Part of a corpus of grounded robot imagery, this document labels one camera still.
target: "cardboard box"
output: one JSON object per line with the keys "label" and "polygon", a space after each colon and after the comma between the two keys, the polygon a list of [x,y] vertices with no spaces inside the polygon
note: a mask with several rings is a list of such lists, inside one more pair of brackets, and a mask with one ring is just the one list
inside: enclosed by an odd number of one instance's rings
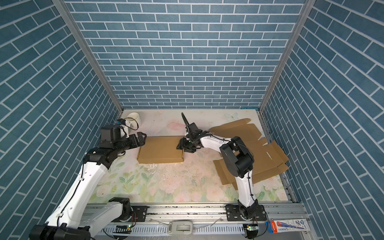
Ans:
{"label": "cardboard box", "polygon": [[[260,139],[261,132],[255,124],[248,124],[250,121],[249,118],[240,119],[212,127],[209,131],[220,137],[233,138],[238,136],[243,140],[247,148],[254,154],[252,182],[257,183],[288,170],[288,166],[285,164],[288,157],[275,141],[266,144],[268,142],[266,138]],[[215,160],[214,164],[222,184],[232,183],[237,190],[236,179],[228,171],[224,160]]]}
{"label": "cardboard box", "polygon": [[184,151],[176,149],[182,137],[147,137],[145,145],[140,147],[137,161],[145,164],[184,162]]}

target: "product box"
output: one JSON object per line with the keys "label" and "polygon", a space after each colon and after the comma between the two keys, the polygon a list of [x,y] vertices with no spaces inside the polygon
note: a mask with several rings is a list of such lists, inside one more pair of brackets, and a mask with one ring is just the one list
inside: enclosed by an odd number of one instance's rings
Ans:
{"label": "product box", "polygon": [[293,232],[293,231],[310,231],[310,227],[306,219],[291,219],[268,222],[268,232]]}
{"label": "product box", "polygon": [[184,162],[184,151],[176,149],[182,137],[147,137],[145,145],[140,147],[137,161],[145,164]]}
{"label": "product box", "polygon": [[[252,182],[257,183],[288,170],[288,166],[285,164],[288,157],[275,141],[267,144],[267,139],[261,138],[262,134],[255,124],[248,124],[250,121],[249,118],[240,119],[212,127],[209,131],[220,137],[238,136],[243,140],[247,148],[254,154]],[[228,171],[224,160],[214,160],[214,164],[222,184],[233,184],[237,190],[236,179]]]}

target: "unfolded cardboard sheet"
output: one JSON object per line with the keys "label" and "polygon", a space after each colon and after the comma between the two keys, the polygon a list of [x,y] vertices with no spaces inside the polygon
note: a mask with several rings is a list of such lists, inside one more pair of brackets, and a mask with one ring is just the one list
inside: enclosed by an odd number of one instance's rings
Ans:
{"label": "unfolded cardboard sheet", "polygon": [[[220,126],[212,127],[210,132],[220,137],[240,137],[245,145],[252,151],[255,162],[253,164],[252,182],[256,183],[264,179],[276,176],[288,170],[285,164],[288,157],[275,141],[266,144],[268,141],[261,138],[261,132],[254,124],[248,124],[249,118],[240,119]],[[214,160],[214,164],[223,185],[233,184],[237,190],[236,179],[228,171],[223,159]]]}

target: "robotic arm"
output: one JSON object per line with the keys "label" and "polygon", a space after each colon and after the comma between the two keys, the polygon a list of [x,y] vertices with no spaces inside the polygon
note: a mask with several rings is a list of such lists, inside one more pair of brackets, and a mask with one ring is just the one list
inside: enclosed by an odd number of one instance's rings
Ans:
{"label": "robotic arm", "polygon": [[240,137],[222,138],[208,131],[198,129],[193,122],[188,123],[184,113],[181,114],[187,130],[186,136],[180,139],[177,149],[194,153],[197,149],[208,147],[220,152],[223,156],[228,171],[235,177],[239,191],[239,211],[241,216],[252,219],[259,207],[257,199],[254,198],[252,187],[253,155],[245,146]]}
{"label": "robotic arm", "polygon": [[92,148],[83,158],[83,165],[64,199],[43,225],[33,227],[31,240],[90,240],[106,224],[118,218],[126,222],[132,217],[128,198],[114,197],[99,212],[80,222],[84,209],[97,183],[111,167],[112,162],[128,149],[143,146],[147,135],[141,132],[127,135],[120,124],[101,128],[99,147]]}
{"label": "robotic arm", "polygon": [[[245,220],[252,219],[260,205],[253,197],[251,177],[254,159],[249,149],[239,137],[230,139],[215,136],[198,129],[195,123],[189,124],[183,113],[182,117],[187,133],[177,149],[194,153],[199,148],[208,147],[221,152],[229,172],[236,178],[240,214]],[[126,222],[133,217],[129,198],[114,197],[103,209],[81,222],[97,183],[112,162],[119,154],[124,155],[126,150],[145,144],[147,135],[141,132],[137,136],[128,135],[124,121],[119,119],[119,124],[107,124],[101,128],[99,146],[84,156],[83,165],[71,188],[46,222],[32,228],[29,235],[31,240],[90,240],[112,220]]]}

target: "blue brick wallpaper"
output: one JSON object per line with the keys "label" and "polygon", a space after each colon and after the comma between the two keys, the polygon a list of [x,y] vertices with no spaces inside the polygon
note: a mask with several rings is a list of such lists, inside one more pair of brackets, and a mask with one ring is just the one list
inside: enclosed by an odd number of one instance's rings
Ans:
{"label": "blue brick wallpaper", "polygon": [[28,239],[117,110],[50,0],[0,1],[0,239]]}
{"label": "blue brick wallpaper", "polygon": [[303,2],[66,1],[124,108],[257,108]]}
{"label": "blue brick wallpaper", "polygon": [[384,239],[383,13],[317,0],[264,112],[319,239]]}

